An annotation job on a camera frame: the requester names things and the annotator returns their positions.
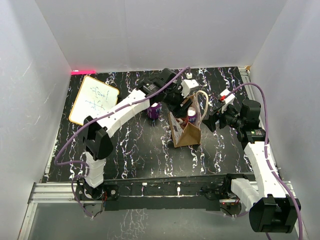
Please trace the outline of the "purple Fanta can front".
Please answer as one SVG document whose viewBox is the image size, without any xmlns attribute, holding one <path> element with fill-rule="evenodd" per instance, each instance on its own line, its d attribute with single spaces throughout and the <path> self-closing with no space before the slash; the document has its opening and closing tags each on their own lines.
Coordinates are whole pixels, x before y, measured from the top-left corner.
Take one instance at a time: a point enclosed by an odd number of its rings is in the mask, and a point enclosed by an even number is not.
<svg viewBox="0 0 320 240">
<path fill-rule="evenodd" d="M 187 110 L 187 120 L 191 124 L 195 124 L 197 120 L 197 110 L 194 107 L 189 107 Z"/>
</svg>

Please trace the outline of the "brown canvas tote bag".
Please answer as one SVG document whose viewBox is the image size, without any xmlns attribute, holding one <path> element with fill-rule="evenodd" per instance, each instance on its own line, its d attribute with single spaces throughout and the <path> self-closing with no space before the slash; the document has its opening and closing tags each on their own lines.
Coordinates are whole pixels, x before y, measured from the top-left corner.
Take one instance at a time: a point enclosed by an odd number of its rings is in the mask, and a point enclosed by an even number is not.
<svg viewBox="0 0 320 240">
<path fill-rule="evenodd" d="M 205 98 L 204 110 L 200 109 L 200 104 L 198 102 L 199 95 L 202 95 Z M 169 112 L 168 114 L 171 136 L 175 148 L 185 147 L 189 145 L 199 145 L 201 143 L 200 125 L 208 111 L 209 96 L 205 91 L 199 90 L 195 94 L 188 96 L 187 98 L 192 98 L 192 104 L 190 107 L 195 108 L 197 111 L 197 119 L 195 124 L 191 124 L 188 122 L 185 128 L 181 128 L 177 123 L 174 115 L 171 112 Z"/>
</svg>

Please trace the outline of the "red cola can front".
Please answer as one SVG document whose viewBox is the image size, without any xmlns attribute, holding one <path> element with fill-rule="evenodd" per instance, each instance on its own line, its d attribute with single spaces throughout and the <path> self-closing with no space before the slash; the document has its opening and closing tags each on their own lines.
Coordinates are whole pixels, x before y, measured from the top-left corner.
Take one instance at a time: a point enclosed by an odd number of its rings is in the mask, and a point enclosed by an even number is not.
<svg viewBox="0 0 320 240">
<path fill-rule="evenodd" d="M 177 121 L 177 123 L 179 124 L 179 126 L 180 126 L 181 128 L 183 128 L 183 129 L 186 127 L 186 125 L 187 125 L 188 122 L 189 122 L 189 120 L 188 120 L 187 117 L 186 117 L 186 118 L 176 118 L 175 120 Z"/>
</svg>

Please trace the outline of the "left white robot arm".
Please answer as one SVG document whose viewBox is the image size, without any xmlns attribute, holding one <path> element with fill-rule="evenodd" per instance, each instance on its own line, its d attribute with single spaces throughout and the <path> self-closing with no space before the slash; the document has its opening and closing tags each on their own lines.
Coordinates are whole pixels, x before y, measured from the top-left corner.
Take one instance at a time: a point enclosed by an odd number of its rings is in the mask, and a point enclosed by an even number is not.
<svg viewBox="0 0 320 240">
<path fill-rule="evenodd" d="M 114 149 L 111 138 L 122 125 L 155 103 L 164 103 L 175 117 L 183 118 L 192 104 L 187 97 L 198 87 L 191 72 L 180 79 L 173 70 L 164 68 L 159 75 L 141 80 L 106 117 L 86 117 L 82 131 L 86 170 L 83 183 L 78 184 L 82 193 L 93 200 L 103 195 L 104 166 Z"/>
</svg>

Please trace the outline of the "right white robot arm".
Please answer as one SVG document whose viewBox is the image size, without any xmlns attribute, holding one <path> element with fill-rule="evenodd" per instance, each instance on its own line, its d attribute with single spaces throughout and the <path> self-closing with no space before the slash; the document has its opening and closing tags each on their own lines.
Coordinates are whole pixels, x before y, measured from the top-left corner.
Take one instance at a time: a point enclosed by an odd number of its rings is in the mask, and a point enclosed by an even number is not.
<svg viewBox="0 0 320 240">
<path fill-rule="evenodd" d="M 232 177 L 223 185 L 223 194 L 233 199 L 236 196 L 249 212 L 249 223 L 254 232 L 291 233 L 298 220 L 297 210 L 301 204 L 291 198 L 286 188 L 279 183 L 274 174 L 276 169 L 265 144 L 266 131 L 260 127 L 261 104 L 245 99 L 240 111 L 232 100 L 220 98 L 220 105 L 203 123 L 212 131 L 226 126 L 236 129 L 237 139 L 251 163 L 257 188 L 245 177 Z"/>
</svg>

